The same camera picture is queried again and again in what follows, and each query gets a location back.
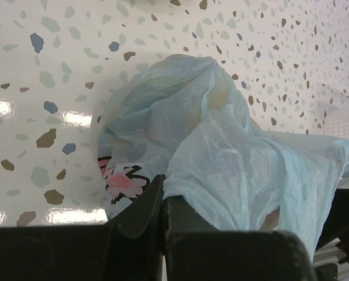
translucent plastic bag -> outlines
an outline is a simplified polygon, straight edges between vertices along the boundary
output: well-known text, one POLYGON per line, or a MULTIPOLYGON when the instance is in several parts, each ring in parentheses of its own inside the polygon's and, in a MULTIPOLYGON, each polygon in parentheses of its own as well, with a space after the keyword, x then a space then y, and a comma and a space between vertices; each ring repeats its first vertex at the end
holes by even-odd
POLYGON ((277 228, 298 235, 313 258, 335 189, 349 176, 349 140, 262 131, 209 57, 170 56, 106 108, 99 164, 109 218, 166 174, 164 197, 184 196, 216 228, 259 230, 279 216, 277 228))

brown speckle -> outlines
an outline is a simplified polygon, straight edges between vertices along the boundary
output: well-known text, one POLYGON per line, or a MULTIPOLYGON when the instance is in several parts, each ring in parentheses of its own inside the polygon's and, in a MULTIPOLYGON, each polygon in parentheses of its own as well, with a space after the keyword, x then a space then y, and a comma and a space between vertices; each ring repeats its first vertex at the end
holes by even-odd
POLYGON ((175 5, 175 6, 181 6, 181 3, 179 0, 170 0, 170 3, 175 5))
POLYGON ((277 61, 277 66, 279 69, 284 69, 284 66, 282 65, 282 63, 280 61, 277 61))
POLYGON ((38 148, 50 148, 56 138, 56 129, 50 129, 48 132, 42 134, 40 138, 36 141, 36 146, 38 148))
POLYGON ((222 51, 218 45, 216 45, 216 48, 217 48, 217 52, 219 52, 219 54, 222 54, 222 51))
POLYGON ((207 6, 208 6, 207 0, 202 0, 202 2, 200 2, 199 4, 199 7, 201 8, 201 10, 207 10, 207 6))
POLYGON ((248 102, 250 103, 250 105, 254 104, 254 97, 252 95, 248 97, 248 102))
POLYGON ((63 178, 65 178, 66 174, 67 174, 66 169, 62 170, 61 172, 59 172, 59 174, 57 174, 56 176, 57 180, 62 180, 63 178))
POLYGON ((125 54, 123 54, 123 58, 128 61, 130 60, 131 57, 135 56, 135 52, 127 52, 125 54))
POLYGON ((5 89, 8 89, 10 85, 11 85, 10 83, 5 83, 0 85, 0 87, 5 90, 5 89))
POLYGON ((1 162, 1 166, 3 166, 3 168, 5 170, 8 170, 8 171, 13 171, 15 169, 15 165, 13 165, 10 161, 4 159, 2 162, 1 162))
POLYGON ((52 205, 60 205, 64 200, 64 196, 57 192, 56 189, 45 192, 44 197, 46 198, 47 202, 52 205))
POLYGON ((87 88, 87 89, 92 89, 93 87, 94 87, 94 82, 87 82, 86 84, 85 84, 85 87, 87 88))
POLYGON ((16 222, 18 227, 25 227, 30 224, 36 218, 35 212, 23 212, 18 221, 16 222))

blue speckle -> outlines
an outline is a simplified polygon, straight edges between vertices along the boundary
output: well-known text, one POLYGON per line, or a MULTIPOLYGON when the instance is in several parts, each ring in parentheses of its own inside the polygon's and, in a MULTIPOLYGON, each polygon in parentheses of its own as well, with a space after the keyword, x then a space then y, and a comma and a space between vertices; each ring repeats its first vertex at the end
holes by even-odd
POLYGON ((32 40, 34 51, 39 54, 40 51, 43 49, 43 45, 44 45, 43 38, 40 37, 38 34, 33 33, 30 35, 30 39, 32 40))
POLYGON ((43 107, 46 111, 48 111, 51 114, 54 114, 58 111, 56 104, 50 101, 45 101, 43 107))
POLYGON ((115 52, 115 51, 118 51, 118 49, 120 48, 120 43, 113 41, 108 47, 109 47, 109 50, 111 50, 112 52, 115 52))
POLYGON ((75 145, 75 143, 67 143, 67 144, 63 147, 63 152, 64 152, 66 155, 68 155, 68 154, 74 152, 76 147, 77 147, 77 146, 75 145))

terrazzo surface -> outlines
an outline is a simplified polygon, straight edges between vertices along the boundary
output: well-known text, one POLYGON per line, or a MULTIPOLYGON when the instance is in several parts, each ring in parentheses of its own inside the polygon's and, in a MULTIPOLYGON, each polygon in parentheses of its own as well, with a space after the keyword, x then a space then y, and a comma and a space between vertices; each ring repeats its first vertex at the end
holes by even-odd
POLYGON ((175 53, 214 57, 262 129, 323 134, 349 1, 0 0, 0 226, 104 222, 105 102, 175 53))

white plastic container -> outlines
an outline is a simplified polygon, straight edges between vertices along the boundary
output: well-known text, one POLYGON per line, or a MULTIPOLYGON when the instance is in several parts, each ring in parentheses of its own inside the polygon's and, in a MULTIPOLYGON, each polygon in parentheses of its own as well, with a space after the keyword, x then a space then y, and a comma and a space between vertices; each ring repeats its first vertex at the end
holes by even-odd
POLYGON ((324 134, 349 139, 349 104, 327 114, 324 119, 324 134))

